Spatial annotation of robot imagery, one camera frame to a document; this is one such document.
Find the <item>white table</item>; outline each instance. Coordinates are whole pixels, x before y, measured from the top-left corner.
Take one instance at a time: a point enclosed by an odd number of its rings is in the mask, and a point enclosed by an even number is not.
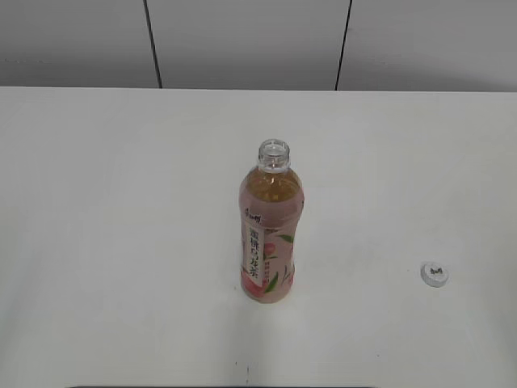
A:
[[[268,137],[306,206],[263,306]],[[516,386],[516,167],[512,94],[0,88],[0,387]]]

